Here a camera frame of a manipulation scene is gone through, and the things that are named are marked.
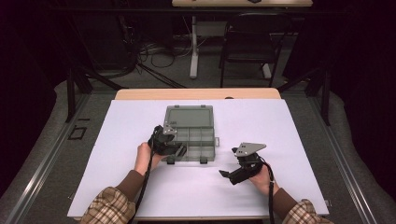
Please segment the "plaid shirt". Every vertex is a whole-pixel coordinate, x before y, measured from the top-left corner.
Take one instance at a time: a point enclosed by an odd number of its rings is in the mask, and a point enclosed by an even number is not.
[[[316,224],[316,223],[329,223],[328,219],[319,217],[315,211],[314,205],[307,199],[294,205],[283,220],[283,224]]]
[[[127,223],[134,212],[134,203],[118,189],[108,187],[92,201],[80,223]]]
[[[134,212],[134,203],[128,202],[128,198],[118,189],[108,187],[96,196],[80,223],[127,223]],[[332,224],[329,220],[319,217],[314,205],[307,199],[297,203],[283,220],[283,224],[314,223]]]

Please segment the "black curtain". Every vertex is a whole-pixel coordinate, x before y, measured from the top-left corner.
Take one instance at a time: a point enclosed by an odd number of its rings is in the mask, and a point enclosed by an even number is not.
[[[32,2],[0,4],[0,195],[50,117],[56,101],[53,88],[66,78],[42,19]]]
[[[307,18],[283,75],[298,77],[331,59],[331,90],[345,103],[354,146],[377,183],[396,199],[393,4],[316,0],[314,8],[350,13],[346,18]],[[334,45],[339,35],[345,43]]]

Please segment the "hand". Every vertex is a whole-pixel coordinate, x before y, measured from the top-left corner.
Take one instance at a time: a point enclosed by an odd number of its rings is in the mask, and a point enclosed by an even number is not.
[[[151,156],[151,148],[149,147],[148,143],[146,142],[142,143],[137,148],[136,161],[134,163],[134,169],[139,174],[145,175],[146,171],[148,170],[150,156]],[[158,154],[154,154],[151,163],[151,170],[154,170],[157,167],[158,162],[160,162],[160,160],[165,157],[166,156],[160,156]]]
[[[251,183],[264,195],[268,196],[270,194],[270,175],[268,174],[268,168],[263,165],[262,169],[258,174],[249,178]],[[277,183],[274,183],[273,195],[279,190]]]

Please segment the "black chair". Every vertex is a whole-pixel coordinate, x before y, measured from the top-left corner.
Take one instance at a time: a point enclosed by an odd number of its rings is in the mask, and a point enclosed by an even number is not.
[[[276,72],[282,41],[291,27],[291,19],[285,14],[241,13],[230,18],[225,27],[224,43],[219,67],[220,86],[223,87],[225,63],[273,63],[269,87]]]

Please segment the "dark background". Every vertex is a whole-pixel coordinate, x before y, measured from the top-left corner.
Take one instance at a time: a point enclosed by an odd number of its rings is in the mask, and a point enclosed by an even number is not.
[[[108,0],[47,3],[64,7],[115,4]],[[134,1],[129,7],[171,7],[171,1]],[[70,63],[79,61],[96,70],[134,68],[134,55],[131,46],[122,41],[117,17],[101,16],[106,22],[100,25],[95,22],[97,17],[82,15],[73,22],[63,21],[49,17],[38,3],[27,0],[2,2],[0,8],[3,194],[46,124],[56,100],[53,88],[66,80]],[[284,76],[302,75],[326,61],[329,52],[334,53],[329,66],[332,91],[345,102],[355,148],[376,181],[395,199],[396,31],[392,22],[396,18],[392,5],[386,1],[316,0],[312,9],[348,10],[351,16],[306,18]],[[135,27],[134,40],[145,34],[166,46],[171,44],[172,33],[180,31],[178,17],[150,15],[139,20],[146,25]],[[344,44],[337,48],[333,41],[340,32]]]

